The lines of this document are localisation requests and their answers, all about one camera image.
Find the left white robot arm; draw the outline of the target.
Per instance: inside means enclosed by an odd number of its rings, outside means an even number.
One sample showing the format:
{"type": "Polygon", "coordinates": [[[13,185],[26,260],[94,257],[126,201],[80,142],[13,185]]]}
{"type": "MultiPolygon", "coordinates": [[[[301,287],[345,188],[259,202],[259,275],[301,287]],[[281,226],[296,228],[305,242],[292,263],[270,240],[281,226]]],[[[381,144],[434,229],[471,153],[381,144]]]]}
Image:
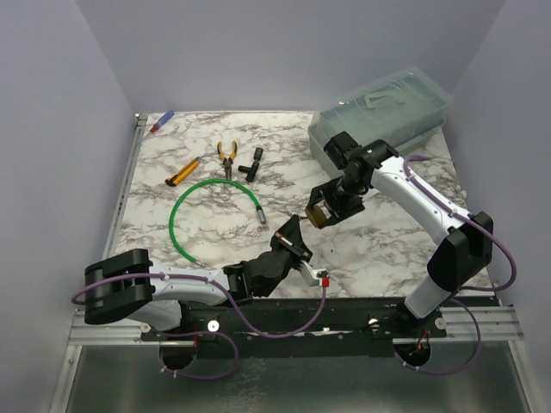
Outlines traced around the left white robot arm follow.
{"type": "Polygon", "coordinates": [[[293,270],[308,286],[320,286],[320,272],[309,264],[313,253],[303,241],[298,215],[275,231],[269,246],[254,259],[212,270],[170,269],[152,261],[147,250],[129,250],[89,265],[85,291],[75,301],[84,307],[87,324],[131,318],[180,340],[191,327],[189,316],[182,313],[183,302],[242,305],[270,296],[293,270]]]}

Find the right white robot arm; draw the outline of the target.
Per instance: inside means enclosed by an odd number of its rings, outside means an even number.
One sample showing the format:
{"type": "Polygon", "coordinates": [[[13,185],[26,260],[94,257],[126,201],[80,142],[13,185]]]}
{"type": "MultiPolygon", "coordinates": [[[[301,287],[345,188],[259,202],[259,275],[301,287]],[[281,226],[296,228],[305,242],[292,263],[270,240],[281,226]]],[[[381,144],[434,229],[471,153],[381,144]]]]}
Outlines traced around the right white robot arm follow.
{"type": "Polygon", "coordinates": [[[334,226],[362,212],[362,197],[376,189],[408,212],[436,245],[427,275],[395,318],[402,335],[417,336],[427,327],[427,317],[491,262],[491,217],[471,214],[446,199],[384,140],[360,145],[342,132],[324,152],[343,174],[312,189],[305,213],[314,227],[334,226]]]}

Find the green cable lock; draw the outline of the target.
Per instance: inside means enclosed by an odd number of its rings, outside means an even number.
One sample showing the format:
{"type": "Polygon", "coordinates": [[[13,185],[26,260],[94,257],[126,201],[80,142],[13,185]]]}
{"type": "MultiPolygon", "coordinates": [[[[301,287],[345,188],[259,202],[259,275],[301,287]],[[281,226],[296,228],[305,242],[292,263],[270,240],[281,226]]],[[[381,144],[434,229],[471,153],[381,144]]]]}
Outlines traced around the green cable lock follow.
{"type": "Polygon", "coordinates": [[[228,179],[221,179],[221,178],[208,179],[208,180],[196,183],[191,188],[187,189],[178,198],[178,200],[176,201],[176,203],[172,207],[172,209],[170,211],[170,216],[169,216],[168,231],[169,231],[170,240],[171,240],[173,246],[175,247],[176,251],[181,256],[183,256],[186,260],[188,260],[192,264],[195,264],[195,265],[199,266],[200,268],[205,268],[206,267],[205,263],[198,260],[194,256],[190,255],[183,248],[183,246],[177,241],[176,233],[175,233],[175,219],[176,219],[176,214],[179,210],[179,207],[183,204],[183,202],[191,194],[193,194],[196,190],[199,190],[200,188],[204,188],[204,187],[211,186],[211,185],[216,185],[216,184],[231,186],[231,187],[237,188],[242,193],[246,194],[249,197],[249,199],[253,202],[253,204],[256,208],[259,223],[261,225],[266,225],[267,224],[267,218],[266,218],[265,212],[263,210],[263,206],[261,205],[258,198],[245,185],[243,185],[241,183],[238,183],[238,182],[235,182],[235,181],[231,181],[231,180],[228,180],[228,179]]]}

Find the brass padlock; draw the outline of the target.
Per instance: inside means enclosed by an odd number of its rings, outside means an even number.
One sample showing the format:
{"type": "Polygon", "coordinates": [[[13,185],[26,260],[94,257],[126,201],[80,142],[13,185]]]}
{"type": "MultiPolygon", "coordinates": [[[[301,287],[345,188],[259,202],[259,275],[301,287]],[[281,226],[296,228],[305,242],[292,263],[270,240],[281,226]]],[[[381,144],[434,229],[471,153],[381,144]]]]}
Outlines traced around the brass padlock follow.
{"type": "Polygon", "coordinates": [[[315,228],[322,229],[325,227],[328,218],[320,206],[308,206],[305,209],[305,214],[315,228]]]}

